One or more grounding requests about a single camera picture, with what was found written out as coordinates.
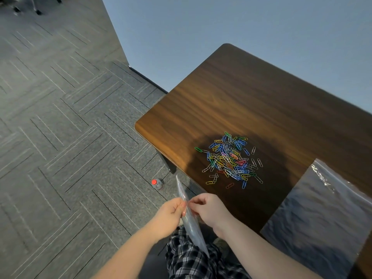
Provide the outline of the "person's left hand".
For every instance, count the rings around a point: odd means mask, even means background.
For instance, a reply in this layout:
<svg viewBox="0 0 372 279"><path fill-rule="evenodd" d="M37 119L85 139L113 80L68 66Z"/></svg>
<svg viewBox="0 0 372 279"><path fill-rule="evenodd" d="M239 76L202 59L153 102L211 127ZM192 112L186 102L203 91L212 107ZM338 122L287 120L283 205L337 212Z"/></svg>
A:
<svg viewBox="0 0 372 279"><path fill-rule="evenodd" d="M155 216L146 224L154 243L168 237L179 226L185 209L173 209L170 200L165 202L156 212Z"/></svg>

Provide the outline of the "person's right hand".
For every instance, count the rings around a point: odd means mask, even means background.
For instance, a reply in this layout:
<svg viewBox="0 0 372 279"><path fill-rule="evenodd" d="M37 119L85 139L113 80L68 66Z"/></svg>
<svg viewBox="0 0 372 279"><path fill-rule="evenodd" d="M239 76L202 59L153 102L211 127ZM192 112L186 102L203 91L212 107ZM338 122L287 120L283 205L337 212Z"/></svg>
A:
<svg viewBox="0 0 372 279"><path fill-rule="evenodd" d="M203 205L203 216L200 218L219 238L225 240L226 225L230 224L234 217L217 195L201 193L193 197L189 205Z"/></svg>

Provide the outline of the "clear plastic zip bag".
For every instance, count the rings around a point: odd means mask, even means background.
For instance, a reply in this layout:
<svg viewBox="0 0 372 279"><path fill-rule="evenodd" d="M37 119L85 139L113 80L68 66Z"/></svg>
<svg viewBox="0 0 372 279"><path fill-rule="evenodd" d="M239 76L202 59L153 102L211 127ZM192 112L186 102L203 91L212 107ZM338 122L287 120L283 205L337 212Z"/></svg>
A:
<svg viewBox="0 0 372 279"><path fill-rule="evenodd" d="M178 175L176 174L177 188L179 192L179 197L186 202L185 214L182 217L183 225L186 229L187 234L189 235L190 240L194 245L199 247L208 258L210 258L206 242L202 235L202 231L199 226L197 218L193 215L192 210L189 207L189 198L185 191L185 186L180 181Z"/></svg>

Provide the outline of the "person's right forearm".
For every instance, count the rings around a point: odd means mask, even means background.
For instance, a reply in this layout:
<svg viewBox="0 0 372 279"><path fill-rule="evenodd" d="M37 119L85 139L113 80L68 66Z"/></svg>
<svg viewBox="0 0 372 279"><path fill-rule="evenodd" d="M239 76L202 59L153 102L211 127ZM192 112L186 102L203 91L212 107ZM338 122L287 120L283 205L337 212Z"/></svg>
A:
<svg viewBox="0 0 372 279"><path fill-rule="evenodd" d="M235 218L214 224L252 279L322 279Z"/></svg>

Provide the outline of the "person's left forearm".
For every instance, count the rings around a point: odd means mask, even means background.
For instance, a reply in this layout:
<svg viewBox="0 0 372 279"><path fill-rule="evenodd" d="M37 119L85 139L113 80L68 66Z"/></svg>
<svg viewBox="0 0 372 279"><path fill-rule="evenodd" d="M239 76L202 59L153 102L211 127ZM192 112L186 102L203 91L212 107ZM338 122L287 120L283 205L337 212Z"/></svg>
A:
<svg viewBox="0 0 372 279"><path fill-rule="evenodd" d="M137 279L147 255L160 240L145 225L123 244L92 279Z"/></svg>

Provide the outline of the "black table leg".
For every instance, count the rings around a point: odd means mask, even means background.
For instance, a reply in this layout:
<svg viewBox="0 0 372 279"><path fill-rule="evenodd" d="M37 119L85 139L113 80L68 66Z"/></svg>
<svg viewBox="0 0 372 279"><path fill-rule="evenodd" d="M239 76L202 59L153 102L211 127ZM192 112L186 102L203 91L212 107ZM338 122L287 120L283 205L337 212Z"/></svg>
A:
<svg viewBox="0 0 372 279"><path fill-rule="evenodd" d="M162 153L158 152L160 158L164 162L165 166L168 168L171 174L175 174L177 171L177 167L173 164L169 159L167 159Z"/></svg>

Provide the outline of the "black white plaid trousers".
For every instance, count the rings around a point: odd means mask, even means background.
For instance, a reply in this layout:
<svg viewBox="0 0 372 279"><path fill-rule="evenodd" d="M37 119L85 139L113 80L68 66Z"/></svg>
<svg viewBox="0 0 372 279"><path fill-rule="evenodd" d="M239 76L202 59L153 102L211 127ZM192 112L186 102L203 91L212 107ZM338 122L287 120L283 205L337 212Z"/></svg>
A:
<svg viewBox="0 0 372 279"><path fill-rule="evenodd" d="M194 245L184 226L178 226L166 245L169 279L252 279L240 263L223 257L214 243L207 244L209 255Z"/></svg>

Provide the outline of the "pile of coloured paper clips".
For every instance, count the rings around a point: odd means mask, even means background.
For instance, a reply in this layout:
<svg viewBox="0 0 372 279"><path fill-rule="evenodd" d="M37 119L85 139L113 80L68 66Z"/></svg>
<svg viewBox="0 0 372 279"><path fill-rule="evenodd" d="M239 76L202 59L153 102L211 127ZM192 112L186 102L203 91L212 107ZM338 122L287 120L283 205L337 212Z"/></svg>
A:
<svg viewBox="0 0 372 279"><path fill-rule="evenodd" d="M242 189L247 187L250 178L263 184L262 178L258 176L258 170L263 168L262 159L254 156L257 147L250 146L247 137L233 137L224 132L222 138L215 139L207 149L194 148L207 159L208 165L202 170L202 173L209 174L206 185L215 185L222 177L241 182Z"/></svg>

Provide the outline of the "stack of clear plastic bags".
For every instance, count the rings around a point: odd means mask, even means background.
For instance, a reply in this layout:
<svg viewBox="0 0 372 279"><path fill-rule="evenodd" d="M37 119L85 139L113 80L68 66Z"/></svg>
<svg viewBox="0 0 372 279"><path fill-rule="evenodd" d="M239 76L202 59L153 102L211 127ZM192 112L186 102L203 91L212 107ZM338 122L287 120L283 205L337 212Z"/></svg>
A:
<svg viewBox="0 0 372 279"><path fill-rule="evenodd" d="M367 279L356 261L372 231L372 198L315 159L261 229L323 279Z"/></svg>

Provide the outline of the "office chair wheeled base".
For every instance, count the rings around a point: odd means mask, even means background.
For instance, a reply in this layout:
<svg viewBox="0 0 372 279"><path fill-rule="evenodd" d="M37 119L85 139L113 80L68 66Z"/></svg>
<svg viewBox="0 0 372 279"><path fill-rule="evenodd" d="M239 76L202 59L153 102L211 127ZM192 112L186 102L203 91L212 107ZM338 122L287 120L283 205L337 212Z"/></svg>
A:
<svg viewBox="0 0 372 279"><path fill-rule="evenodd" d="M62 4L62 0L55 0L58 4ZM22 13L22 10L20 9L20 5L31 5L33 11L37 15L42 15L42 12L39 9L39 0L0 0L0 7L3 5L9 6L12 10L12 12L15 15L19 15Z"/></svg>

